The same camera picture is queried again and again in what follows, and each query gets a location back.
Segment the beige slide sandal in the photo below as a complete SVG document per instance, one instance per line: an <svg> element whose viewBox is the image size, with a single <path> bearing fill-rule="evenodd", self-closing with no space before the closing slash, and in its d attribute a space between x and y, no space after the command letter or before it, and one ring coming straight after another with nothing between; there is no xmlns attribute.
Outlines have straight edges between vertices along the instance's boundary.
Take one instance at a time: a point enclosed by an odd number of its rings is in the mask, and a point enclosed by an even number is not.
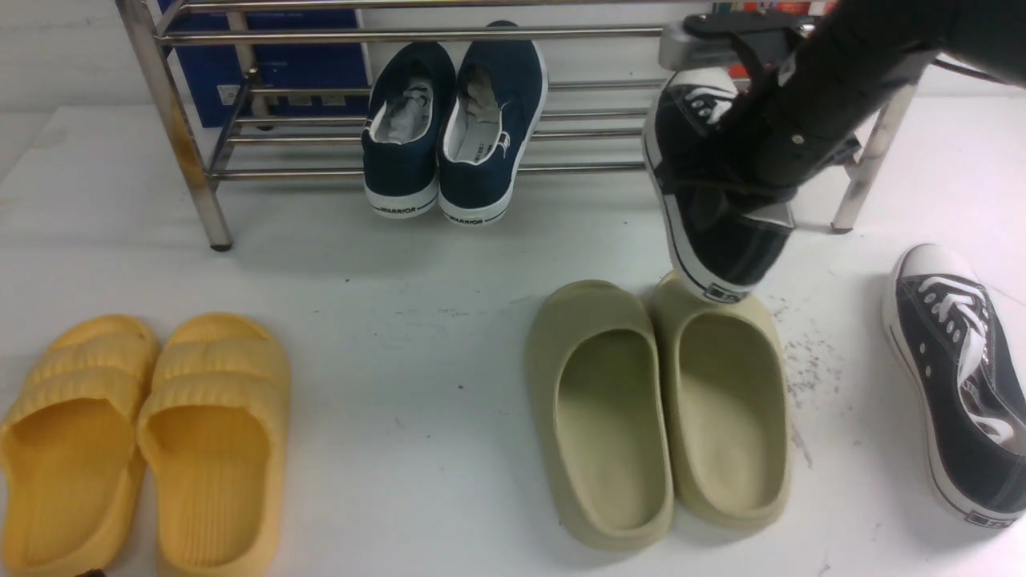
<svg viewBox="0 0 1026 577"><path fill-rule="evenodd" d="M755 298L716 305L671 272L649 305L677 494L734 529L776 521L790 487L786 377L770 311Z"/></svg>
<svg viewBox="0 0 1026 577"><path fill-rule="evenodd" d="M598 280L560 288L531 326L525 374L570 534L615 551L666 535L673 489L656 341L641 302Z"/></svg>

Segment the shoe insole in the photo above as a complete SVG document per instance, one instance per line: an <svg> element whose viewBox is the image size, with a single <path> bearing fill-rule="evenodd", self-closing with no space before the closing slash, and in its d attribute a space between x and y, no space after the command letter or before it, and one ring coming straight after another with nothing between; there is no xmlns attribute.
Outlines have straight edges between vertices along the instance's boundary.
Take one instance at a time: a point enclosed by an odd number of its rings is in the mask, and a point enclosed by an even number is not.
<svg viewBox="0 0 1026 577"><path fill-rule="evenodd" d="M734 513L771 504L787 456L773 346L743 320L703 315L681 335L680 376L680 426L701 490Z"/></svg>
<svg viewBox="0 0 1026 577"><path fill-rule="evenodd" d="M79 398L30 415L4 444L11 468L6 554L38 567L100 530L119 497L134 435L108 401Z"/></svg>
<svg viewBox="0 0 1026 577"><path fill-rule="evenodd" d="M424 138L431 126L433 102L431 81L412 78L401 97L385 105L381 118L371 124L370 139L402 145Z"/></svg>
<svg viewBox="0 0 1026 577"><path fill-rule="evenodd" d="M267 433L242 409L179 407L153 417L160 451L158 517L164 554L218 567L252 546L270 455Z"/></svg>
<svg viewBox="0 0 1026 577"><path fill-rule="evenodd" d="M476 116L467 115L463 142L456 153L457 162L480 162L491 154L499 142L499 123L478 121Z"/></svg>
<svg viewBox="0 0 1026 577"><path fill-rule="evenodd" d="M669 491L653 363L643 337L611 331L578 347L559 383L566 469L585 508L611 530L646 525Z"/></svg>

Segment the white floor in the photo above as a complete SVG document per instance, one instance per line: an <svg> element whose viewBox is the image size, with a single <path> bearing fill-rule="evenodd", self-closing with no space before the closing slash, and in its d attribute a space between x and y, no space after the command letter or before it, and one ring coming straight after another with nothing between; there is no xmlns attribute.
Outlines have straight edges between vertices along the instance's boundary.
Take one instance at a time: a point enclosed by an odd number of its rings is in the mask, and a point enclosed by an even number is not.
<svg viewBox="0 0 1026 577"><path fill-rule="evenodd" d="M43 112L0 114L0 182L29 150L50 116Z"/></svg>
<svg viewBox="0 0 1026 577"><path fill-rule="evenodd" d="M272 326L294 368L271 576L1021 574L1026 523L975 528L932 495L878 305L904 248L951 244L1026 353L1024 104L918 100L846 236L823 232L843 175L802 192L806 226L758 291L788 347L795 474L784 516L755 535L678 506L666 540L611 555L570 538L550 502L523 339L562 284L643 293L668 270L643 175L523 178L506 218L470 231L437 213L381 219L358 187L226 185L237 241L215 254L152 109L62 109L0 185L0 405L82 319L137 314L167 336L231 310ZM536 160L560 150L532 146ZM637 156L636 143L603 146ZM111 575L155 575L154 500L151 477Z"/></svg>

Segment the shoe rack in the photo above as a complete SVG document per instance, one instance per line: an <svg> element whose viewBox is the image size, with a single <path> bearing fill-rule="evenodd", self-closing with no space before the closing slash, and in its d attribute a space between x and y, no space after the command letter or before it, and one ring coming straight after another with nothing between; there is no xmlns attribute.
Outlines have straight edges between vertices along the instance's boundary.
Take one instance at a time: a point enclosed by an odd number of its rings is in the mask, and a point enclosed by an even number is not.
<svg viewBox="0 0 1026 577"><path fill-rule="evenodd" d="M607 38L659 38L666 23L544 26L516 29L500 28L445 28L445 29L378 29L378 30L317 30L317 31L252 31L246 26L245 14L258 11L299 11L329 9L403 9L437 8L459 9L467 7L537 6L539 10L556 4L615 4L631 3L636 0L177 0L155 21L148 0L115 0L121 13L125 30L139 59L154 104L163 122L167 138L171 142L175 158L186 180L196 211L203 224L210 247L228 251L232 247L232 235L225 216L218 202L218 186L226 181L292 181L292 180L360 180L360 166L339 168L304 168L282 166L278 168L233 169L230 168L232 153L237 147L248 146L359 146L360 137L355 130L363 125L363 117L322 116L284 117L268 113L267 100L301 95L319 97L365 97L369 87L315 89L303 87L272 87L262 83L252 46L254 44L354 44L373 42L412 41L478 41L478 40L583 40L597 41ZM712 5L711 2L695 0L645 0L646 2L688 2ZM198 13L224 13L227 15L227 31L182 32L177 30L186 16ZM246 81L239 90L234 111L221 131L213 153L204 160L183 104L182 94L171 76L168 56L177 46L234 45L239 65L245 71ZM714 47L704 50L701 63L695 67L707 67L710 63L728 65L736 62L727 52L715 53ZM653 50L653 59L657 57ZM550 91L605 91L605 90L647 90L655 98L662 88L665 78L650 80L598 80L590 82L564 82L550 84ZM894 140L898 126L911 104L915 86L910 85L899 91L895 99L880 112L872 136L866 143L860 157L853 159L845 168L851 185L841 200L831 223L838 233L850 232L855 226L859 211L869 194L887 149ZM251 116L243 116L244 111ZM596 139L639 139L640 123L645 116L643 109L623 110L546 110L542 116L542 128L532 140L537 141L580 141ZM636 128L587 128L547 129L545 122L638 120ZM337 134L287 134L284 130L274 133L250 133L244 128L287 129L298 126L329 126L339 128ZM639 157L622 162L579 162L525 164L519 171L524 175L590 175L603 172L643 171Z"/></svg>

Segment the shoelace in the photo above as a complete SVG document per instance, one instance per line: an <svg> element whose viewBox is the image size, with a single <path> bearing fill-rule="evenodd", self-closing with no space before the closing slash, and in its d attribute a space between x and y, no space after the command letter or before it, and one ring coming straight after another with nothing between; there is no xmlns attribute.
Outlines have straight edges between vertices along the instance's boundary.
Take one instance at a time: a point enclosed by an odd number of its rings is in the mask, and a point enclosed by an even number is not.
<svg viewBox="0 0 1026 577"><path fill-rule="evenodd" d="M696 100L700 97L712 97L712 99L716 101L716 104L712 108L703 108L705 104L702 101ZM688 92L687 95L684 97L684 100L692 103L692 108L702 109L699 111L699 116L706 118L707 124L715 124L719 122L719 119L731 110L732 106L734 106L734 97L735 94L732 94L726 90L702 86Z"/></svg>
<svg viewBox="0 0 1026 577"><path fill-rule="evenodd" d="M961 340L963 333L961 328L955 328L953 319L948 319L951 316L951 309L953 308L958 311L961 318L965 320L964 340L962 341L961 352L958 355L957 377L958 396L962 401L962 407L965 409L965 414L969 418L976 423L977 427L984 434L994 443L1003 445L1015 436L1015 428L1007 421L996 418L999 416L987 415L987 406L980 396L977 383L974 382L974 375L980 369L981 364L986 364L989 360L987 359L986 346L987 326L972 307L977 304L975 299L979 299L979 302L983 305L980 308L981 314L986 318L988 315L986 297L973 286L940 276L932 276L922 281L919 284L919 293L925 293L931 286L936 284L941 284L961 293L948 294L940 302L937 302L937 293L930 293L923 299L923 302L925 304L934 303L930 312L937 315L938 321L945 326L947 334L951 335L953 343Z"/></svg>

